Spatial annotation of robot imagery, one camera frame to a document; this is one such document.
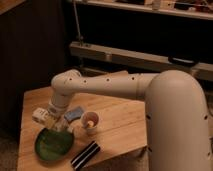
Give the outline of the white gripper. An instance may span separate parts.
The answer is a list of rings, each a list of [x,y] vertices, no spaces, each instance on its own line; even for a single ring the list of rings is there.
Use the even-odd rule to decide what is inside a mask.
[[[47,129],[52,129],[57,122],[49,112],[44,108],[37,108],[33,111],[32,119],[40,124],[44,124]]]

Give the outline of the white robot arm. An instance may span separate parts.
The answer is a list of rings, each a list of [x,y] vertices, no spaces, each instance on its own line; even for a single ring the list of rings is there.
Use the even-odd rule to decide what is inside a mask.
[[[59,118],[76,93],[91,93],[145,103],[149,171],[211,171],[208,105],[199,82],[186,72],[82,77],[76,70],[58,74],[48,107],[34,121],[62,130]]]

